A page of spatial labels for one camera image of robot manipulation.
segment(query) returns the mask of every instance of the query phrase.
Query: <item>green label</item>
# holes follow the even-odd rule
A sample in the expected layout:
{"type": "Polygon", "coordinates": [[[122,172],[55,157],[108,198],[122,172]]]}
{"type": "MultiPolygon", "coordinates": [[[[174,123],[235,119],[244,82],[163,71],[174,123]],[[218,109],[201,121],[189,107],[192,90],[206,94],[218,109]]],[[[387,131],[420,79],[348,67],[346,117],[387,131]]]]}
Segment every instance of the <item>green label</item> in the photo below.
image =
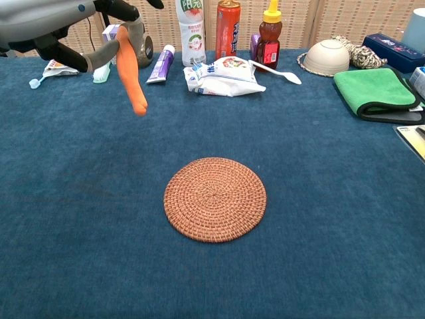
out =
{"type": "Polygon", "coordinates": [[[181,8],[183,11],[188,11],[191,9],[202,9],[202,1],[201,0],[180,0],[181,8]]]}

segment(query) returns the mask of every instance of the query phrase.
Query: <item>white bottle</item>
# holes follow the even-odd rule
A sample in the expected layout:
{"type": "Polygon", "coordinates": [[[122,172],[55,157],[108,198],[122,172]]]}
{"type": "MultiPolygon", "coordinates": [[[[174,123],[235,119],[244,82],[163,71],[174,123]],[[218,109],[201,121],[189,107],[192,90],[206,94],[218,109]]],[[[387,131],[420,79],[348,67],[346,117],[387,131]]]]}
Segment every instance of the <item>white bottle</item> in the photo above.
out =
{"type": "Polygon", "coordinates": [[[175,0],[184,66],[206,63],[203,0],[175,0]]]}

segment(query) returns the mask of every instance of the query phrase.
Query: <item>white bowl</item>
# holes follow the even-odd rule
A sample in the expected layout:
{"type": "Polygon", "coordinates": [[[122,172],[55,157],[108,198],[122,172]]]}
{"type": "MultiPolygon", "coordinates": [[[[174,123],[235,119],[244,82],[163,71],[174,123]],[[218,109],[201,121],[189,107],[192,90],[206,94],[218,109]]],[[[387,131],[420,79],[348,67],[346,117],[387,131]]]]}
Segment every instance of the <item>white bowl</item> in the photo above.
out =
{"type": "Polygon", "coordinates": [[[303,65],[310,71],[333,76],[348,70],[350,54],[339,41],[323,40],[309,49],[303,65]]]}

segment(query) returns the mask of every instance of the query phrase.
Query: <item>white plastic spoon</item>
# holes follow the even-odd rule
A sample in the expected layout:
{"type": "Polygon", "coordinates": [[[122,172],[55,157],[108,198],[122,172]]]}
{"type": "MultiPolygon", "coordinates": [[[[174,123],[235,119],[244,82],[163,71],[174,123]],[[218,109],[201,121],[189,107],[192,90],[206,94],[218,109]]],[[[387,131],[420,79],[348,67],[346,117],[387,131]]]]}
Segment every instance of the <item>white plastic spoon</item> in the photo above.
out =
{"type": "Polygon", "coordinates": [[[29,86],[35,90],[36,88],[38,88],[41,85],[41,82],[44,81],[45,77],[42,77],[40,80],[37,80],[36,78],[32,79],[31,81],[29,81],[29,86]]]}
{"type": "Polygon", "coordinates": [[[295,84],[298,84],[298,85],[301,84],[301,80],[294,73],[291,73],[291,72],[278,72],[276,70],[273,70],[272,68],[268,68],[267,66],[264,66],[263,64],[257,63],[257,62],[255,62],[253,60],[248,60],[248,62],[249,62],[249,64],[255,65],[258,68],[263,68],[264,70],[267,70],[268,72],[271,72],[273,74],[277,74],[277,75],[283,76],[283,77],[286,78],[286,80],[288,80],[288,81],[290,81],[292,83],[295,83],[295,84]]]}

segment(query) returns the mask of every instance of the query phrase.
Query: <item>green towel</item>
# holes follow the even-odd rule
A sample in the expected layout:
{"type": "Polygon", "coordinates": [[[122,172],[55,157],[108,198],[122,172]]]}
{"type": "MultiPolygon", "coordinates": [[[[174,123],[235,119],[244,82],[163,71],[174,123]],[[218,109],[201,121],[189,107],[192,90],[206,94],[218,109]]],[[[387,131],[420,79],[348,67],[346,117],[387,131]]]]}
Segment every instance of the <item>green towel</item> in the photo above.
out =
{"type": "Polygon", "coordinates": [[[407,80],[390,68],[337,73],[335,83],[358,117],[372,122],[419,125],[425,112],[409,112],[421,104],[407,80]]]}

